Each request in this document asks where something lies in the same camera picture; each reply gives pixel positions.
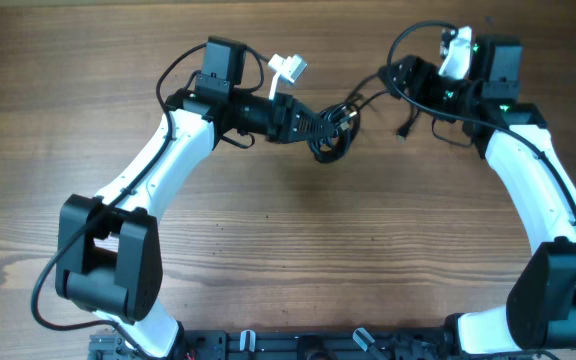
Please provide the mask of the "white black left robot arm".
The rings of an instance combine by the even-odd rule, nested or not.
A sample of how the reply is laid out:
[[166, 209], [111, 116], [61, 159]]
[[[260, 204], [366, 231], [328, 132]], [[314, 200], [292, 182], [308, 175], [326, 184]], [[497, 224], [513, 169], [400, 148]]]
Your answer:
[[241, 85], [251, 48], [211, 37], [200, 70], [169, 97], [158, 130], [129, 166], [91, 198], [62, 206], [58, 250], [46, 268], [58, 296], [114, 328], [122, 356], [181, 359], [184, 329], [158, 299], [163, 278], [159, 222], [187, 177], [230, 130], [277, 144], [331, 138], [337, 125], [288, 94], [259, 97]]

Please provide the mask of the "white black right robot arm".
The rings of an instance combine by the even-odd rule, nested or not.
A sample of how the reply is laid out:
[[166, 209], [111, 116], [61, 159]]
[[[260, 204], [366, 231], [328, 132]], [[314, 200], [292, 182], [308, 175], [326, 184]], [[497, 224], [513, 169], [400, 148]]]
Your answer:
[[469, 355], [576, 349], [576, 188], [538, 108], [519, 101], [523, 47], [511, 36], [445, 27], [442, 63], [388, 58], [379, 75], [392, 96], [436, 120], [461, 122], [506, 187], [531, 258], [499, 307], [456, 321]]

